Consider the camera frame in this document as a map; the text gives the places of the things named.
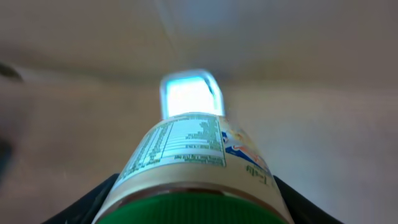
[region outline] green cap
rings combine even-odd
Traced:
[[[245,200],[205,193],[171,193],[131,202],[102,218],[114,223],[285,223],[272,212]]]

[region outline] blurred background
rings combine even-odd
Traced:
[[[159,83],[209,70],[271,171],[345,223],[398,205],[398,3],[0,2],[4,223],[38,223],[115,172],[160,120]]]

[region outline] nutrition label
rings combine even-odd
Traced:
[[[217,117],[186,114],[156,126],[138,145],[113,188],[145,170],[180,162],[225,166]]]

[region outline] ridged green lid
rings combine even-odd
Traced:
[[[242,199],[216,194],[171,193],[122,206],[102,218],[110,223],[285,223],[272,212]]]

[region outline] bright light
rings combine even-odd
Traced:
[[[167,84],[169,116],[188,112],[221,115],[220,105],[201,77],[172,80]]]

